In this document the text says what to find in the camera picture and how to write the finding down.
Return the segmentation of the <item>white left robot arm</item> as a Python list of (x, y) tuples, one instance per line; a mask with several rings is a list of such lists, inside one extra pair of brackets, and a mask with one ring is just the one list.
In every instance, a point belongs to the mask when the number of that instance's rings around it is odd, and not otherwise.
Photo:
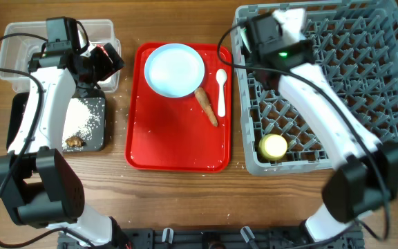
[(70, 17), (46, 21), (47, 35), (24, 75), (30, 92), (17, 135), (0, 156), (0, 203), (12, 222), (55, 232), (89, 248), (126, 248), (117, 221), (85, 202), (82, 182), (62, 154), (68, 105), (89, 96), (124, 67), (111, 44), (92, 47), (82, 23)]

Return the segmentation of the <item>yellow plastic cup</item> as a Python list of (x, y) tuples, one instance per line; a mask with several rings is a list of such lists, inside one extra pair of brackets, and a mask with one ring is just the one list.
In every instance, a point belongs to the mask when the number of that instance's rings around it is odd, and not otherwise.
[(280, 160), (287, 152), (288, 143), (280, 135), (267, 134), (261, 138), (258, 147), (263, 158), (267, 160)]

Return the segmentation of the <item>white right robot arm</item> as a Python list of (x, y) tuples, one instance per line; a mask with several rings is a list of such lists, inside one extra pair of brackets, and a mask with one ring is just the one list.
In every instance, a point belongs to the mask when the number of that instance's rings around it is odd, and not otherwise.
[(247, 20), (251, 70), (266, 89), (276, 88), (319, 139), (334, 173), (322, 189), (322, 206), (304, 225), (313, 242), (362, 225), (383, 208), (388, 238), (390, 202), (398, 196), (398, 145), (381, 142), (348, 110), (315, 62), (313, 43), (302, 33), (303, 9), (276, 10)]

